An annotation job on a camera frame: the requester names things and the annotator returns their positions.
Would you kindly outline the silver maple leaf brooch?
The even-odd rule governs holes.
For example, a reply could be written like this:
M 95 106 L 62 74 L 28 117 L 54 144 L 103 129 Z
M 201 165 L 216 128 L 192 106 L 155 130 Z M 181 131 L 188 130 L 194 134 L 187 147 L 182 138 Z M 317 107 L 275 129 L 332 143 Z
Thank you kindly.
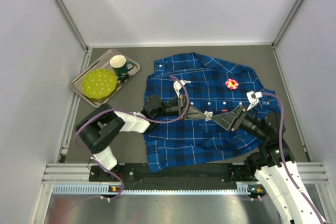
M 204 115 L 205 115 L 205 121 L 210 121 L 210 120 L 212 120 L 213 112 L 212 111 L 205 111 Z

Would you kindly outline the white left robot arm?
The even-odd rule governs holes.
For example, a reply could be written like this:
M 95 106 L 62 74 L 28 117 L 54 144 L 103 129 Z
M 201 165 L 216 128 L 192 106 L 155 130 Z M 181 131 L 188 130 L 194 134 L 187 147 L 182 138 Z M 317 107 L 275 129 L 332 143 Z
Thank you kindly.
M 111 171 L 118 165 L 110 144 L 119 132 L 146 134 L 159 125 L 153 122 L 160 116 L 178 116 L 181 120 L 204 120 L 206 113 L 193 105 L 187 105 L 187 97 L 180 95 L 172 101 L 163 102 L 157 95 L 147 98 L 141 112 L 114 111 L 110 105 L 102 105 L 77 126 L 74 138 L 81 138 L 92 159 L 103 169 Z

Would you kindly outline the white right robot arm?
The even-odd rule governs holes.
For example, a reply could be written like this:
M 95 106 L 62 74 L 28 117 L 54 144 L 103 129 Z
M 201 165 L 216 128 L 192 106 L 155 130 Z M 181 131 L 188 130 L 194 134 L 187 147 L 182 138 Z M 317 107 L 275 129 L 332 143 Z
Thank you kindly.
M 212 116 L 227 131 L 243 130 L 262 142 L 244 161 L 245 170 L 266 190 L 283 223 L 326 223 L 307 193 L 293 154 L 283 139 L 283 121 L 271 111 L 260 120 L 245 107 Z

